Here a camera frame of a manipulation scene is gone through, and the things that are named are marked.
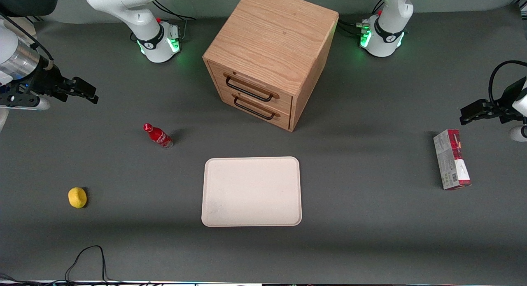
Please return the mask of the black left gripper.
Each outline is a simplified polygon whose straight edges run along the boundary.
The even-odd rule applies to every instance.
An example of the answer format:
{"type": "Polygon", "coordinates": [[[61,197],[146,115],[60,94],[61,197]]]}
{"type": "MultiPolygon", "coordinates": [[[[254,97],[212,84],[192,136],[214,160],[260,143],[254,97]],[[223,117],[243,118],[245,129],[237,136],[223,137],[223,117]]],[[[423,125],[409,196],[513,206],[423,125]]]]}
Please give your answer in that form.
{"type": "Polygon", "coordinates": [[[493,106],[486,99],[478,99],[473,103],[460,109],[460,123],[462,126],[473,121],[482,119],[499,118],[501,123],[510,121],[523,121],[526,123],[527,117],[527,84],[526,78],[509,85],[496,101],[497,107],[493,106]]]}

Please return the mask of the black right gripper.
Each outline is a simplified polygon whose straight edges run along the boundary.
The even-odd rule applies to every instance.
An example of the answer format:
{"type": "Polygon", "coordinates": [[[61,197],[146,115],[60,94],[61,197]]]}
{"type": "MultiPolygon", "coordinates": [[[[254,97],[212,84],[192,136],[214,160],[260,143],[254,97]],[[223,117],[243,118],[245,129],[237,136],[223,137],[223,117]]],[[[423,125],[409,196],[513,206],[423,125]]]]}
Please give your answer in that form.
{"type": "Polygon", "coordinates": [[[49,71],[37,68],[28,76],[2,84],[0,105],[7,109],[48,109],[50,104],[45,96],[66,102],[69,96],[74,96],[74,91],[92,104],[98,103],[96,87],[84,79],[73,77],[71,81],[58,68],[49,71]]]}

